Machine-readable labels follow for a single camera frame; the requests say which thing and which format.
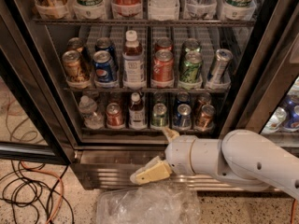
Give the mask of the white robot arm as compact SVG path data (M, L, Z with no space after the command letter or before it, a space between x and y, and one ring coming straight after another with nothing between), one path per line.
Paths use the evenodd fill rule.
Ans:
M222 139L203 139L163 129L169 144L165 158L153 158L131 176L143 185L176 175L209 175L248 191L274 187L299 199L299 158L269 139L248 130L235 130Z

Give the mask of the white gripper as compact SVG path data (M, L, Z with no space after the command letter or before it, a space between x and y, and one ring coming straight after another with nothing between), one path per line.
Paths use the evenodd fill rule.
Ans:
M191 165L191 151L196 137L194 135L179 136L177 131L169 127L163 127L162 132L170 142L165 150L166 161L163 161L159 156L153 158L144 167L131 174L132 183L144 185L164 180L172 174L172 170L176 175L194 175Z

